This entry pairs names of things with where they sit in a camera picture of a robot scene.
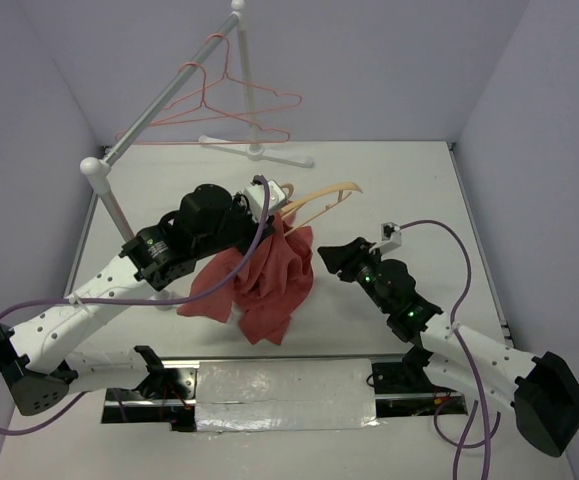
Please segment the red t shirt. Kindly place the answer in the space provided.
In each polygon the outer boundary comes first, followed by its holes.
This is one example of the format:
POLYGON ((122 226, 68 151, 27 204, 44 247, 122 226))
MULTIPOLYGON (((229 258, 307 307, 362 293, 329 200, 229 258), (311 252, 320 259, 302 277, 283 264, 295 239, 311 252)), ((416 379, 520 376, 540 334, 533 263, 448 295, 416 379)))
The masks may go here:
POLYGON ((312 242, 311 227, 293 230, 276 215, 273 233, 237 275, 212 294, 183 304, 177 314, 225 323, 236 307, 241 312, 238 327, 250 344, 281 344, 292 314, 313 287, 312 242))

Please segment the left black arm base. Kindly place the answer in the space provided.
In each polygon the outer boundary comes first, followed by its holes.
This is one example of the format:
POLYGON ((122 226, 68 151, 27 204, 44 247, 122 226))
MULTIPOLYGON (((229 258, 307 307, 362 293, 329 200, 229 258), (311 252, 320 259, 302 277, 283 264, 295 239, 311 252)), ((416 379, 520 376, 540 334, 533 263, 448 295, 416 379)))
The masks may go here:
POLYGON ((199 360, 165 358, 164 379, 149 387, 107 389, 101 423, 166 424, 171 431, 196 431, 195 405, 199 360))

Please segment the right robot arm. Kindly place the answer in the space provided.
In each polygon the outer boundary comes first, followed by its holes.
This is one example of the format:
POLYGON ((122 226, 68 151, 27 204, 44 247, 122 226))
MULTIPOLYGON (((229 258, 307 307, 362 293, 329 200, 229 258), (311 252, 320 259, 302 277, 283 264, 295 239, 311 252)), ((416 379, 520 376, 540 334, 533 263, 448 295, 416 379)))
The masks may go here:
POLYGON ((509 411, 534 448, 551 457, 565 452, 579 430, 579 382, 563 358, 517 350, 450 321, 417 292, 404 262, 382 258, 362 237, 317 252, 329 273, 358 284, 395 336, 411 344, 403 369, 411 389, 444 387, 509 411))

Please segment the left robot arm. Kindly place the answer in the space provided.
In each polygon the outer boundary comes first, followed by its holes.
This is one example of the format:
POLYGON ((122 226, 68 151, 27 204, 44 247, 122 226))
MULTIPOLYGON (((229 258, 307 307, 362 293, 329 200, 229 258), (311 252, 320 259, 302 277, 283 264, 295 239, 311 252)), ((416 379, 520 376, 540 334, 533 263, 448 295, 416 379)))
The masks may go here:
POLYGON ((79 346, 129 307, 157 305, 155 295, 198 261, 231 248, 250 258, 286 203, 286 192, 261 177, 235 195, 200 185, 66 298, 14 327, 0 322, 0 372, 19 412, 38 415, 69 394, 107 388, 160 394, 168 374, 152 348, 82 353, 79 346))

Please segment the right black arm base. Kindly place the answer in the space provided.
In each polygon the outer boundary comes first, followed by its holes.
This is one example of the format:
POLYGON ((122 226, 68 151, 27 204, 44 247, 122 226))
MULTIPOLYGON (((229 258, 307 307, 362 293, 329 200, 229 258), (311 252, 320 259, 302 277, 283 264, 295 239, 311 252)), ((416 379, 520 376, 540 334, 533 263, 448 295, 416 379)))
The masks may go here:
POLYGON ((366 383, 376 394, 430 394, 435 391, 423 370, 410 362, 372 362, 371 369, 366 383))

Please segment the silver foil tape panel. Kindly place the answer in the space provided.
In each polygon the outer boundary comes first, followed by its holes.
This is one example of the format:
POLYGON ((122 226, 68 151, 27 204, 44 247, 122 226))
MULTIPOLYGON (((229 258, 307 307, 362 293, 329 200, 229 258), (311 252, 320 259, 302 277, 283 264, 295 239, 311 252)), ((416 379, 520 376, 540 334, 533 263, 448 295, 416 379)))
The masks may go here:
POLYGON ((203 363, 200 432, 349 430, 377 424, 367 359, 203 363))

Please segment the white garment rack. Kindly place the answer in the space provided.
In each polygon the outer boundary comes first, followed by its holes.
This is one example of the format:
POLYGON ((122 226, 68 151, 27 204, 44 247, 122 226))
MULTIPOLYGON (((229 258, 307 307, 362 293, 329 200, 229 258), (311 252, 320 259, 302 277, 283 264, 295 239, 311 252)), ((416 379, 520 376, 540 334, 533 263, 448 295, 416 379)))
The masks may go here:
MULTIPOLYGON (((243 1, 233 0, 231 2, 231 9, 232 12, 230 16, 225 20, 216 33, 226 34, 227 36, 232 30, 236 30, 237 34, 239 31, 245 31, 247 33, 245 24, 245 3, 243 1)), ((219 45, 220 43, 218 43, 217 40, 211 41, 208 45, 205 45, 204 42, 200 50, 188 62, 199 63, 203 66, 203 62, 209 58, 219 45)), ((162 108, 173 100, 174 95, 178 93, 182 86, 189 81, 192 75, 200 69, 199 67, 184 67, 183 70, 180 71, 180 68, 176 76, 151 102, 138 119, 135 120, 126 131, 121 133, 119 139, 113 146, 105 150, 102 158, 95 159, 93 157, 88 157, 83 159, 80 163, 81 173, 87 178, 94 193, 103 203, 124 241, 131 240, 134 237, 134 232, 112 191, 108 175, 111 172, 113 165, 131 146, 136 143, 138 137, 144 132, 144 130, 146 130, 144 129, 146 124, 156 118, 156 116, 162 111, 162 108)), ((261 140, 260 143, 254 143, 251 145, 228 145, 226 141, 227 140, 224 139, 203 135, 196 143, 202 147, 244 156, 252 161, 265 160, 299 168, 312 168, 315 164, 314 159, 310 156, 291 157, 277 149, 266 149, 261 140)))

